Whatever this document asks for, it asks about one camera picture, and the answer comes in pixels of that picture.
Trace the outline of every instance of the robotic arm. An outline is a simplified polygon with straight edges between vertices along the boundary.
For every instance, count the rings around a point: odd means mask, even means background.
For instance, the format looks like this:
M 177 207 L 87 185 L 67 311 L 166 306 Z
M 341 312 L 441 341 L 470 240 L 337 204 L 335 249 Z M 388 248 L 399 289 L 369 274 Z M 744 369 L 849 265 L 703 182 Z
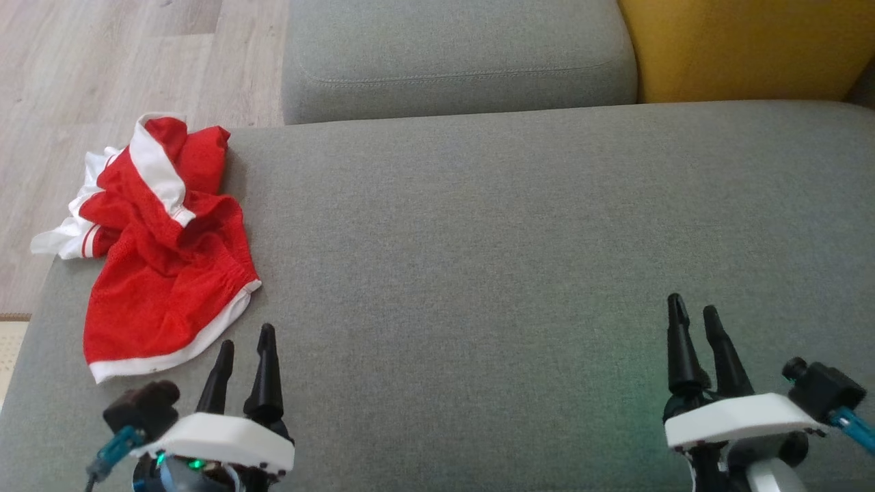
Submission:
M 794 358 L 783 375 L 784 397 L 756 395 L 717 308 L 703 311 L 714 351 L 717 390 L 699 365 L 690 317 L 679 294 L 668 296 L 668 390 L 662 415 L 668 447 L 690 465 L 696 492 L 804 492 L 793 471 L 809 435 L 837 427 L 875 454 L 875 432 L 853 410 L 865 390 L 838 369 Z
M 243 417 L 225 415 L 234 343 L 222 342 L 195 413 L 179 418 L 179 389 L 169 381 L 125 393 L 103 412 L 115 437 L 87 468 L 88 492 L 126 455 L 139 459 L 135 492 L 266 492 L 291 471 L 295 441 L 282 421 L 277 338 L 262 326 L 261 360 Z

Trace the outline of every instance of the white trim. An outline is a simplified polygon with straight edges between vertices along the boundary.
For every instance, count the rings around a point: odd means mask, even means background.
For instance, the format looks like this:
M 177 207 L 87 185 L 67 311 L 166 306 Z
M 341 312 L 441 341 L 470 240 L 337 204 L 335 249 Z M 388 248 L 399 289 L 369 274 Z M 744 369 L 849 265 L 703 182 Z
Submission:
M 87 248 L 88 233 L 95 224 L 82 218 L 79 211 L 91 197 L 103 192 L 97 186 L 97 177 L 108 165 L 115 162 L 121 151 L 107 147 L 104 155 L 88 152 L 85 154 L 85 182 L 67 205 L 70 216 L 56 228 L 37 234 L 31 239 L 31 253 L 58 255 L 61 259 L 82 258 L 83 247 Z
M 186 198 L 186 183 L 167 158 L 164 146 L 145 127 L 149 120 L 166 117 L 183 123 L 186 121 L 186 117 L 178 113 L 146 113 L 140 116 L 134 125 L 134 136 L 130 139 L 128 152 L 134 169 L 164 206 L 164 211 L 180 226 L 185 227 L 194 218 L 194 213 L 182 204 Z
M 251 293 L 261 286 L 261 280 L 253 280 L 244 285 L 231 302 L 227 303 L 219 314 L 198 332 L 191 343 L 172 354 L 121 361 L 91 362 L 88 368 L 91 369 L 94 380 L 99 384 L 115 376 L 150 374 L 192 360 L 216 341 L 225 329 L 243 314 L 246 306 L 249 305 Z

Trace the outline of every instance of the white fabric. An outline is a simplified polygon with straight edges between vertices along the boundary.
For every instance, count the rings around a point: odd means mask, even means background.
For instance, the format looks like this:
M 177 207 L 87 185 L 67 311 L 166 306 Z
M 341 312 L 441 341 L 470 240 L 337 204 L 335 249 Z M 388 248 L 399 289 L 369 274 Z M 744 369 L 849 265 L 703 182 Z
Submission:
M 165 148 L 146 130 L 149 120 L 176 118 L 181 122 L 184 115 L 177 113 L 146 113 L 136 120 L 134 136 L 130 139 L 130 160 L 143 178 L 146 186 L 155 194 L 167 214 L 182 227 L 194 218 L 194 212 L 182 205 L 186 198 L 186 183 L 176 173 L 173 163 L 167 158 Z
M 65 260 L 91 256 L 86 254 L 91 250 L 86 240 L 90 237 L 93 244 L 95 224 L 83 219 L 79 211 L 82 204 L 103 191 L 97 186 L 97 177 L 116 160 L 119 153 L 121 151 L 118 149 L 107 147 L 102 156 L 91 152 L 85 154 L 85 183 L 67 206 L 70 216 L 57 228 L 35 235 L 31 240 L 31 253 L 58 255 Z

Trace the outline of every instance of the white stripe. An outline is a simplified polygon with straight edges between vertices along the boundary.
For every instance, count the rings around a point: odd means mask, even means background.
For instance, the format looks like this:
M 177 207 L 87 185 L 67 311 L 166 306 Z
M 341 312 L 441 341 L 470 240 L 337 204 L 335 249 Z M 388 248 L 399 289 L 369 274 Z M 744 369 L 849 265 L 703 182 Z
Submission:
M 91 369 L 94 380 L 99 384 L 115 376 L 150 374 L 192 360 L 216 341 L 225 332 L 225 329 L 243 314 L 246 306 L 249 305 L 251 293 L 261 286 L 261 280 L 253 280 L 246 284 L 231 299 L 231 302 L 222 308 L 219 315 L 198 332 L 191 343 L 172 354 L 121 361 L 91 362 L 88 364 L 88 368 Z
M 90 234 L 85 236 L 85 258 L 93 258 L 95 257 L 95 237 L 97 236 L 97 231 L 101 229 L 101 226 L 94 226 L 93 229 L 89 230 Z
M 164 146 L 145 127 L 149 120 L 165 117 L 176 118 L 182 122 L 186 120 L 185 116 L 177 113 L 147 113 L 140 116 L 134 125 L 134 136 L 130 139 L 128 150 L 134 168 L 164 206 L 164 211 L 180 226 L 185 227 L 194 218 L 194 213 L 182 204 L 186 199 L 186 183 L 167 158 Z

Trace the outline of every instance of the seam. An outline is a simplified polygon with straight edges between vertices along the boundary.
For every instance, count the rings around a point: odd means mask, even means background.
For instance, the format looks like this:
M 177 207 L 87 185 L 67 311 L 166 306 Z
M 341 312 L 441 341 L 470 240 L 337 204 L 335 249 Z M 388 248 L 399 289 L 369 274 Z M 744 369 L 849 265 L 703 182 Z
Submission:
M 413 84 L 413 83 L 427 83 L 427 82 L 436 82 L 443 81 L 449 79 L 489 79 L 495 77 L 513 77 L 513 76 L 521 76 L 521 75 L 550 75 L 557 72 L 584 72 L 587 70 L 594 70 L 596 68 L 601 68 L 607 65 L 611 65 L 616 63 L 620 57 L 610 59 L 608 61 L 603 61 L 596 65 L 589 65 L 587 67 L 532 67 L 532 68 L 515 68 L 510 70 L 474 70 L 471 72 L 455 72 L 451 74 L 424 74 L 424 75 L 409 75 L 404 77 L 382 77 L 375 79 L 327 79 L 323 77 L 318 77 L 308 71 L 304 67 L 304 63 L 301 60 L 301 57 L 298 56 L 297 50 L 293 52 L 292 56 L 295 58 L 295 63 L 297 67 L 300 69 L 301 73 L 304 74 L 308 80 L 317 82 L 321 85 L 335 85 L 335 86 L 344 86 L 344 85 L 400 85 L 400 84 Z

